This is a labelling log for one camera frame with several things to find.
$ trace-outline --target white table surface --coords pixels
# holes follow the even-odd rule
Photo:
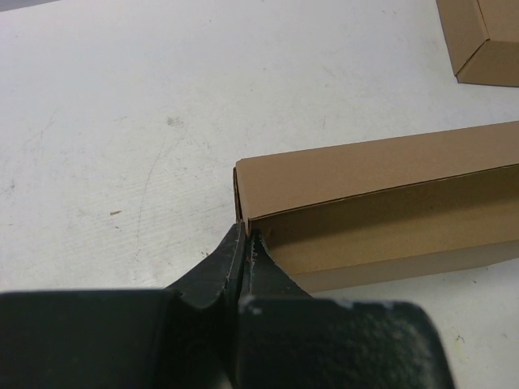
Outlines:
[[[517,120],[518,106],[519,89],[456,82],[434,0],[0,13],[0,289],[167,285],[234,222],[236,160]],[[416,301],[460,388],[510,388],[518,277],[516,260],[321,294]]]

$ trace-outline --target cardboard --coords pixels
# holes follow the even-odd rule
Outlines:
[[[437,0],[437,4],[457,79],[519,86],[519,2]]]
[[[519,257],[519,122],[248,158],[234,188],[310,292]]]

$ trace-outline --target stain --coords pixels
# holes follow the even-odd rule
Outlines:
[[[166,124],[170,127],[178,127],[184,124],[184,122],[180,120],[179,117],[172,118],[171,116],[168,116]]]
[[[15,188],[16,188],[15,179],[12,178],[9,181],[9,186],[3,187],[3,188],[0,188],[0,189],[2,189],[2,192],[5,193],[6,196],[11,196],[12,193],[15,191]]]
[[[453,351],[454,351],[454,355],[456,355],[457,360],[459,362],[462,362],[462,363],[468,363],[469,362],[469,358],[464,353],[463,348],[462,348],[460,342],[457,342],[457,341],[454,342]]]

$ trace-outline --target cardboard box flap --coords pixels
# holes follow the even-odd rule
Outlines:
[[[519,44],[517,0],[479,0],[478,2],[490,39]]]
[[[489,35],[478,0],[437,0],[437,3],[448,55],[457,75]]]
[[[519,87],[519,42],[487,41],[457,74],[462,83]]]
[[[519,122],[240,160],[245,221],[398,186],[519,164]]]

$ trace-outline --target cardboard box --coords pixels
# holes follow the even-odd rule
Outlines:
[[[234,186],[310,292],[519,257],[519,122],[248,158]]]
[[[461,83],[519,86],[519,2],[437,0]]]

